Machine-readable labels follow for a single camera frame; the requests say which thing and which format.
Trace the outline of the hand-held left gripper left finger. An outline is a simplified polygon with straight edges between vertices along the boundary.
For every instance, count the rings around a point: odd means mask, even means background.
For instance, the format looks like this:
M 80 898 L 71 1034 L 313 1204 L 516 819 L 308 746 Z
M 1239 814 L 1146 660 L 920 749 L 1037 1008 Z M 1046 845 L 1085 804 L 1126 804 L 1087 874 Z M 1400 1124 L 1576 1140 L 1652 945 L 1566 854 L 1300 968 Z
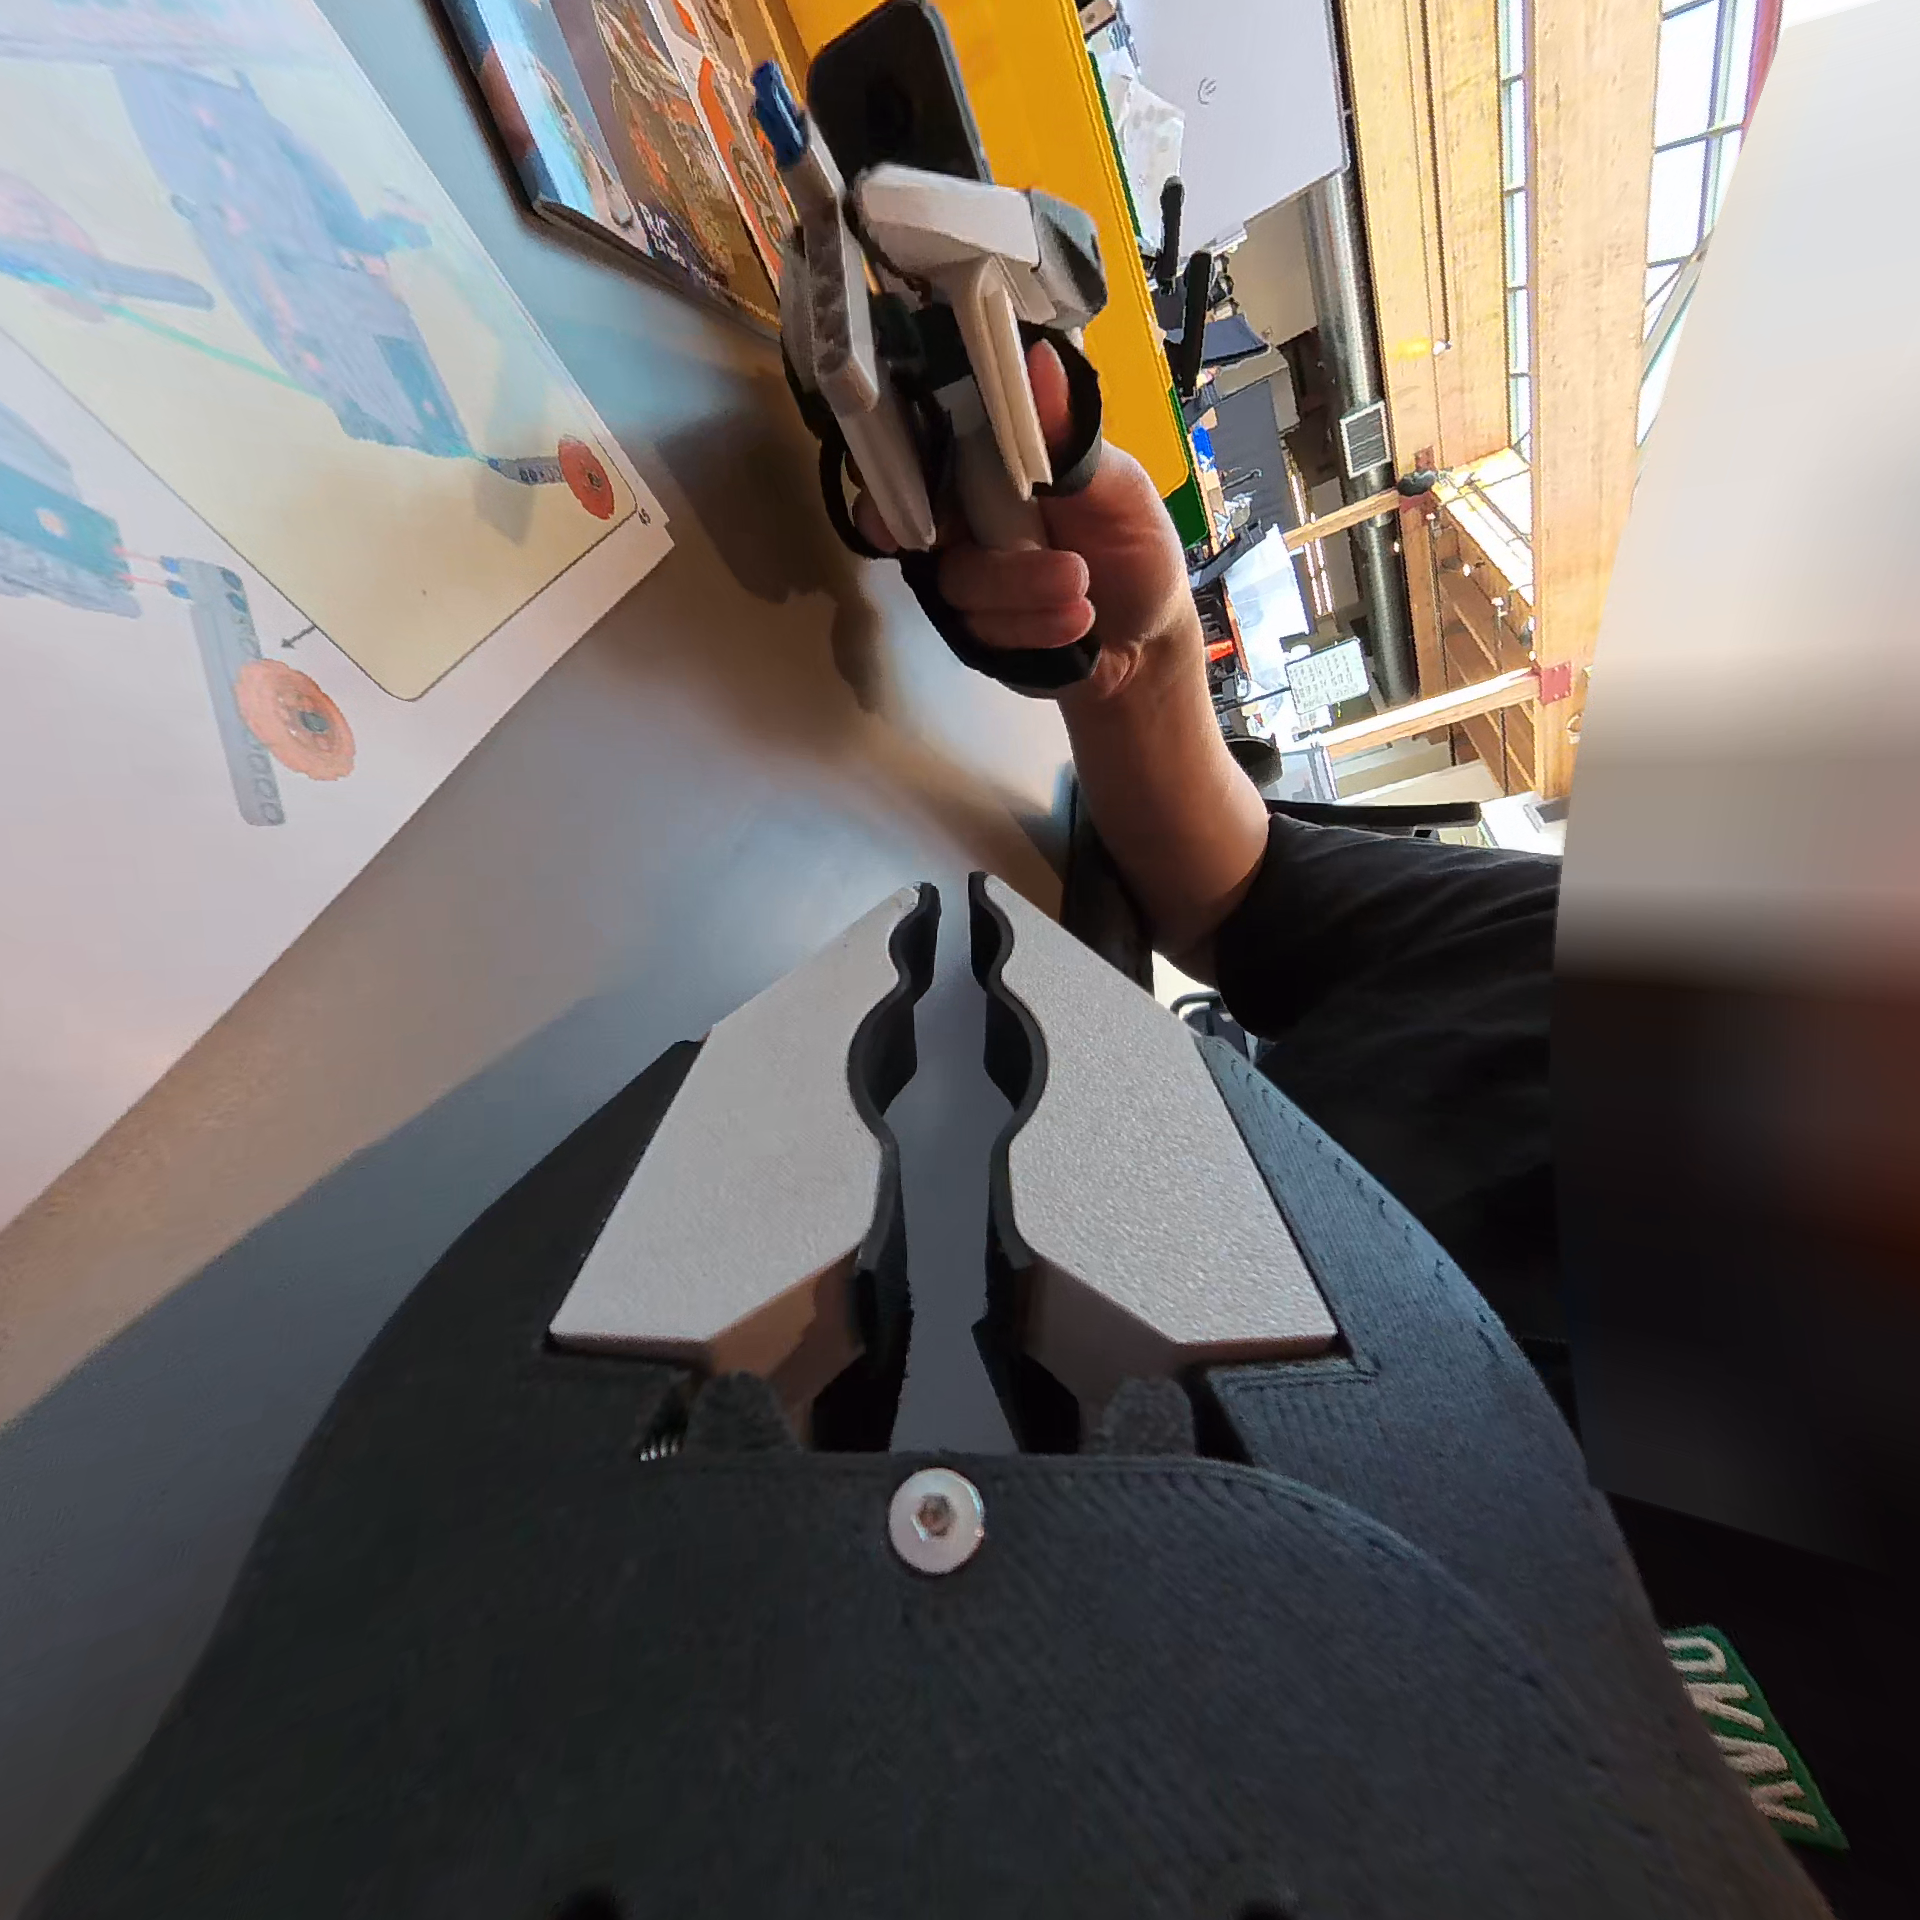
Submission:
M 889 1444 L 911 1326 L 889 1112 L 938 916 L 934 885 L 903 888 L 711 1029 L 552 1346 L 753 1376 L 813 1446 Z

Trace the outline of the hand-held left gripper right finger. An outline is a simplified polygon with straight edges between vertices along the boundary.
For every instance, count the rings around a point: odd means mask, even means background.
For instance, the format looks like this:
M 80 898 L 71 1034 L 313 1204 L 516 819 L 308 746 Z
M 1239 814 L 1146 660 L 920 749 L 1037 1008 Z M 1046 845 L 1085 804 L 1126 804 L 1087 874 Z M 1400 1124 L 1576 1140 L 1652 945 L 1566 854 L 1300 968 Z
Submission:
M 1334 1358 L 1334 1314 L 1201 1038 L 983 872 L 968 939 L 1010 1107 L 974 1338 L 1014 1446 L 1080 1450 L 1128 1382 Z

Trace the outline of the grey perforated toy beam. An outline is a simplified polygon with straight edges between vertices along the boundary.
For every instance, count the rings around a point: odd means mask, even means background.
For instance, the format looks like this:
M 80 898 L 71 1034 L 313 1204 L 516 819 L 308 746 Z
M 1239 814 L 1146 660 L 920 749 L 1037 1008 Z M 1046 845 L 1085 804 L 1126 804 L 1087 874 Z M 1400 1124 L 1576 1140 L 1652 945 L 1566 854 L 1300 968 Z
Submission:
M 799 124 L 799 144 L 777 163 L 798 214 L 782 251 L 780 326 L 783 358 L 804 394 L 836 424 L 880 409 L 884 381 L 863 254 L 847 225 L 846 182 L 824 144 Z

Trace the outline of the person's right forearm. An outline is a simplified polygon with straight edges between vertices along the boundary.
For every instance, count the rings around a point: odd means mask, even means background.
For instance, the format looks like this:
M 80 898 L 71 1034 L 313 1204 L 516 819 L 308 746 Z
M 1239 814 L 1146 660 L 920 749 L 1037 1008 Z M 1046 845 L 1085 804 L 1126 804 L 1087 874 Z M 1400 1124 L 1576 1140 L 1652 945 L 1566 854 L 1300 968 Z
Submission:
M 1087 817 L 1146 939 L 1215 982 L 1215 939 L 1247 898 L 1265 808 L 1218 729 L 1199 657 L 1103 657 L 1058 699 Z

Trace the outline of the person's right hand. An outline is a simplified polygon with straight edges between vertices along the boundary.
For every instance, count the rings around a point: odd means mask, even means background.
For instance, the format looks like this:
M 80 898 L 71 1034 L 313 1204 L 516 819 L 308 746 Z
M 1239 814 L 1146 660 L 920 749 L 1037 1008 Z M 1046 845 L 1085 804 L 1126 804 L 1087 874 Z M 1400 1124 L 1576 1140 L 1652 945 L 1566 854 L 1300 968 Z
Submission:
M 1046 450 L 1087 454 L 1080 486 L 1040 499 L 1040 542 L 989 549 L 950 518 L 928 555 L 929 604 L 976 672 L 998 670 L 1062 718 L 1118 718 L 1176 690 L 1204 698 L 1204 642 L 1173 522 L 1144 468 L 1084 443 L 1055 345 L 1024 369 Z

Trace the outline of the yellow plastic bin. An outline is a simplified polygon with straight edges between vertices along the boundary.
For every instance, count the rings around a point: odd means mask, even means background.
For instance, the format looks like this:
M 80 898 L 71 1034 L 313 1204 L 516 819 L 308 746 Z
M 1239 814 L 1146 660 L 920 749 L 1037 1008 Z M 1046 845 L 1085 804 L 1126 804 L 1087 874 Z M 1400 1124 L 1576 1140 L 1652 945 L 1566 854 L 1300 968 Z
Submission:
M 801 89 L 793 89 L 793 97 L 804 120 L 810 60 L 877 8 L 881 4 L 866 4 L 863 9 L 854 9 L 852 4 L 801 4 L 799 29 L 806 45 L 806 64 L 799 70 Z M 1108 206 L 1112 179 L 1103 163 L 1103 139 L 1089 99 L 1087 69 L 1084 64 L 1085 43 L 1076 17 L 1066 4 L 929 8 L 937 9 L 950 40 L 994 182 L 1036 188 L 1080 209 L 1094 221 L 1108 300 L 1102 314 L 1085 325 L 1084 353 L 1098 381 L 1102 442 L 1118 448 L 1108 437 L 1105 394 L 1089 345 L 1089 330 L 1105 315 L 1110 304 L 1108 251 L 1102 244 L 1098 213 Z M 785 358 L 783 371 L 788 389 L 806 420 L 806 394 Z

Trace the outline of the printed toy set box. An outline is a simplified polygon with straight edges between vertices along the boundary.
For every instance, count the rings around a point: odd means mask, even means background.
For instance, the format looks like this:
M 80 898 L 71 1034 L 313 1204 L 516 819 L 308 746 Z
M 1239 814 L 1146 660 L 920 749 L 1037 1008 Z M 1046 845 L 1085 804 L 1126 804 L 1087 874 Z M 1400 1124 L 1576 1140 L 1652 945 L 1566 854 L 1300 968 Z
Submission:
M 796 225 L 752 109 L 752 2 L 441 2 L 530 210 L 777 331 Z

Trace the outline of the person's black shirt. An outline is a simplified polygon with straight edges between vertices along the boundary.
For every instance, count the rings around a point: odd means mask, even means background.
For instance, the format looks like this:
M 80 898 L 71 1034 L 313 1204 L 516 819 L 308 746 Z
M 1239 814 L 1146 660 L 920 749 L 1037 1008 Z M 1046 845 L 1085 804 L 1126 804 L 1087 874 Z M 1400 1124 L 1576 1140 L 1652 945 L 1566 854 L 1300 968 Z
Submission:
M 1567 1360 L 1551 1153 L 1560 862 L 1273 819 L 1213 937 L 1262 1072 Z

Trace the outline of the white board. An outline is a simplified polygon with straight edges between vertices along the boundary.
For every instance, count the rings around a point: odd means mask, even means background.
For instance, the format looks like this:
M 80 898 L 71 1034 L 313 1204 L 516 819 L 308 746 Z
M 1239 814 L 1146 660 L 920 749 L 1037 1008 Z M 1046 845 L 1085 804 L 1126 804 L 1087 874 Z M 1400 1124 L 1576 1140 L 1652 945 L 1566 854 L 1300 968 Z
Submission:
M 1183 244 L 1247 221 L 1351 163 L 1330 2 L 1125 2 L 1144 88 L 1183 120 Z

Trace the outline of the green plastic bin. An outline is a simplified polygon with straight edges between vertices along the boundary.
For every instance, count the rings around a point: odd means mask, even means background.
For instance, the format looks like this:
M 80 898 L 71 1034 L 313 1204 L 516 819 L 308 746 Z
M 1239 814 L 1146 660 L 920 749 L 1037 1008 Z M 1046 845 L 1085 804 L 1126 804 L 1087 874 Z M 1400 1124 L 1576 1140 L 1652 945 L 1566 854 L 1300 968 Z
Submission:
M 1110 176 L 1108 206 L 1098 213 L 1102 244 L 1108 251 L 1110 304 L 1089 330 L 1093 358 L 1105 394 L 1105 428 L 1110 442 L 1136 454 L 1153 480 L 1183 542 L 1201 545 L 1209 540 L 1210 523 L 1150 288 L 1136 182 L 1120 141 L 1120 120 L 1105 74 L 1089 48 L 1084 48 L 1084 54 Z

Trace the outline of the white printed sign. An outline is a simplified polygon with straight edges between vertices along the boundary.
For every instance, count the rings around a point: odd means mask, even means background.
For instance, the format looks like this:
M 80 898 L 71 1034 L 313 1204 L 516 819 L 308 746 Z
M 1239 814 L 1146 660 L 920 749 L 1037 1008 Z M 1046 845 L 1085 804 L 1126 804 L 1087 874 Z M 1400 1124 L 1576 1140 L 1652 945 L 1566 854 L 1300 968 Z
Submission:
M 1370 712 L 1375 696 L 1361 638 L 1351 636 L 1317 649 L 1294 646 L 1287 653 L 1287 698 L 1298 731 L 1334 728 L 1346 707 Z

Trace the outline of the building instruction booklet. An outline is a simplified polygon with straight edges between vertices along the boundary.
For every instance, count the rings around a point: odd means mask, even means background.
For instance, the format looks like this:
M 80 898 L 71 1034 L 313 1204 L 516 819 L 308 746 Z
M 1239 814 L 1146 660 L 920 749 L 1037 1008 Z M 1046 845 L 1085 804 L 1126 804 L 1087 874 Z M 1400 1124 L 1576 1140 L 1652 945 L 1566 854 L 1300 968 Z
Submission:
M 319 4 L 2 8 L 4 1221 L 670 553 Z

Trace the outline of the window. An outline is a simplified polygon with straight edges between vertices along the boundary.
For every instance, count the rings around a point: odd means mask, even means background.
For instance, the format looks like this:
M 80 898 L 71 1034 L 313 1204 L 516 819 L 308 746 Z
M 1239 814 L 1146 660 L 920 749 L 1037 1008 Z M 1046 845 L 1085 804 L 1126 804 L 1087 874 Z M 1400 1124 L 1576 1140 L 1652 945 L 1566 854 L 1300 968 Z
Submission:
M 1781 2 L 1663 2 L 1652 153 L 1636 443 L 1661 409 L 1750 117 L 1783 29 Z

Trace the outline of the green label with white letters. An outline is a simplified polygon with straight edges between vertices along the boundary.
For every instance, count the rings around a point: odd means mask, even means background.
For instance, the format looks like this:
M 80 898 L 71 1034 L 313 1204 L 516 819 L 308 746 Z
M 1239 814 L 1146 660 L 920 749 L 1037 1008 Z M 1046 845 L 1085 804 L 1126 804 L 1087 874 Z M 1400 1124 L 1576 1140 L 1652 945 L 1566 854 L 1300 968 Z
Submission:
M 1752 1811 L 1789 1844 L 1845 1856 L 1852 1848 L 1826 1795 L 1733 1641 L 1695 1624 L 1666 1627 L 1661 1646 Z

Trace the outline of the silver ventilation duct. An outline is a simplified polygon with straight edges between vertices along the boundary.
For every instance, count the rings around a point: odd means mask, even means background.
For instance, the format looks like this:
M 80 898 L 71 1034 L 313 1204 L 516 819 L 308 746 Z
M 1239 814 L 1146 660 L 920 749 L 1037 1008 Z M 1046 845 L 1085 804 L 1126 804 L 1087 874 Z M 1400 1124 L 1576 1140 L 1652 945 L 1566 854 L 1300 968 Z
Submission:
M 1400 707 L 1417 692 L 1420 672 L 1400 563 L 1398 474 L 1392 466 L 1352 482 L 1344 478 L 1337 450 L 1337 419 L 1369 400 L 1384 400 L 1351 172 L 1327 176 L 1304 192 L 1302 241 L 1341 499 L 1346 505 L 1373 497 L 1384 501 L 1349 529 L 1349 542 L 1378 692 L 1383 704 Z

